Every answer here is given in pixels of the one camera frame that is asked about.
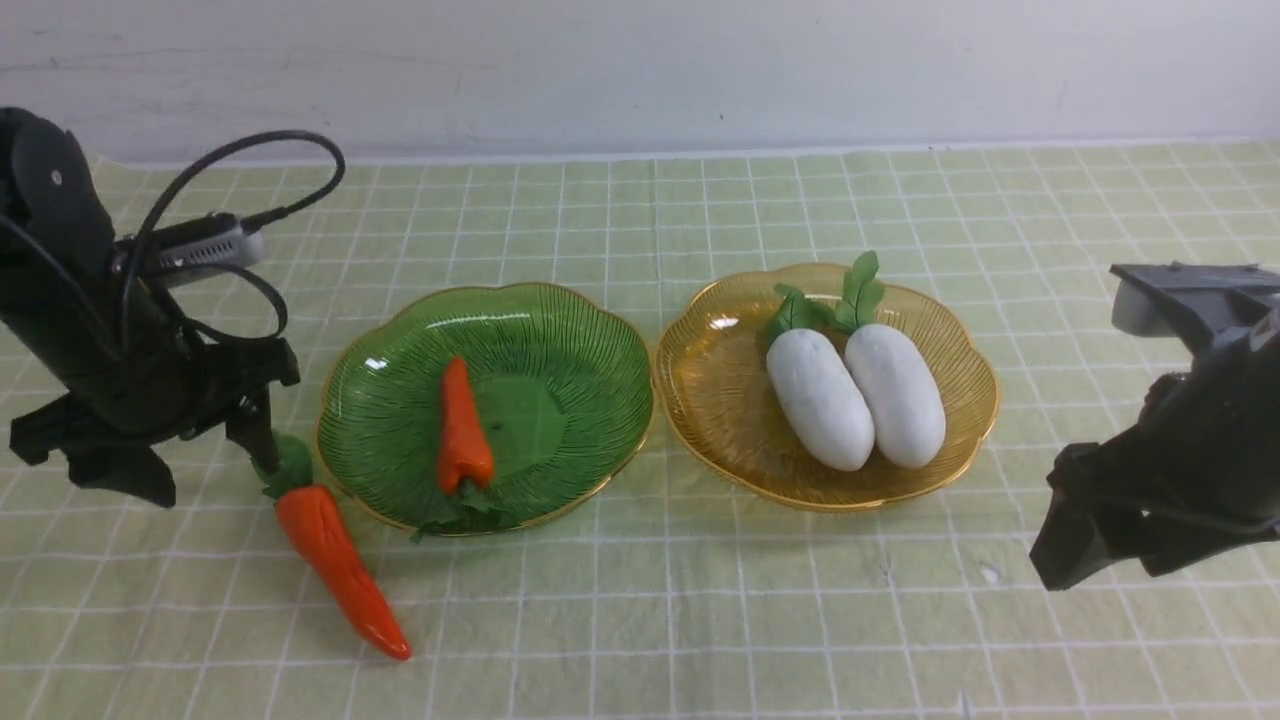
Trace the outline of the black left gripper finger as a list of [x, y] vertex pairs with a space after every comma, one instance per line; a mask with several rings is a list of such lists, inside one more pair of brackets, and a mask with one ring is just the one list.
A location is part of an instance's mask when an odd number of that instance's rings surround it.
[[227, 438], [247, 452], [256, 471], [280, 470], [280, 450], [273, 429], [269, 388], [252, 388], [233, 402], [224, 420]]
[[64, 446], [68, 477], [79, 489], [128, 495], [160, 509], [177, 505], [172, 469], [156, 452], [156, 442], [87, 443]]

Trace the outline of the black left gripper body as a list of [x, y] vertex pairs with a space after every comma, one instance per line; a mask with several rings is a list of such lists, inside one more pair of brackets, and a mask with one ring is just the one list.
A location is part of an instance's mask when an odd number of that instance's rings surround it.
[[3, 324], [67, 392], [10, 425], [10, 448], [29, 465], [55, 451], [142, 448], [197, 436], [271, 383], [293, 386], [300, 368], [280, 334], [239, 337], [168, 306], [154, 292], [137, 346], [111, 355], [67, 299], [3, 299]]

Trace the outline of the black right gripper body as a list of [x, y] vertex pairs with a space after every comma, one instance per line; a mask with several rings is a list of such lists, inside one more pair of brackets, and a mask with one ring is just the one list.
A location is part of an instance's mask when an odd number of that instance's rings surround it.
[[1201, 561], [1277, 539], [1277, 313], [1160, 377], [1139, 419], [1071, 443], [1047, 482], [1048, 561]]

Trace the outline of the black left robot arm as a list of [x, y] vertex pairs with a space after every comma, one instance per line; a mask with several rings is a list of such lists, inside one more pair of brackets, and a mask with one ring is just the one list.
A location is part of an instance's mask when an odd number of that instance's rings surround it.
[[3, 110], [3, 324], [65, 388], [12, 421], [10, 451], [31, 466], [60, 454], [82, 489], [170, 507], [156, 452], [169, 439], [223, 427], [260, 471], [284, 469], [269, 387], [300, 374], [282, 337], [237, 340], [187, 316], [147, 240], [116, 242], [72, 133]]

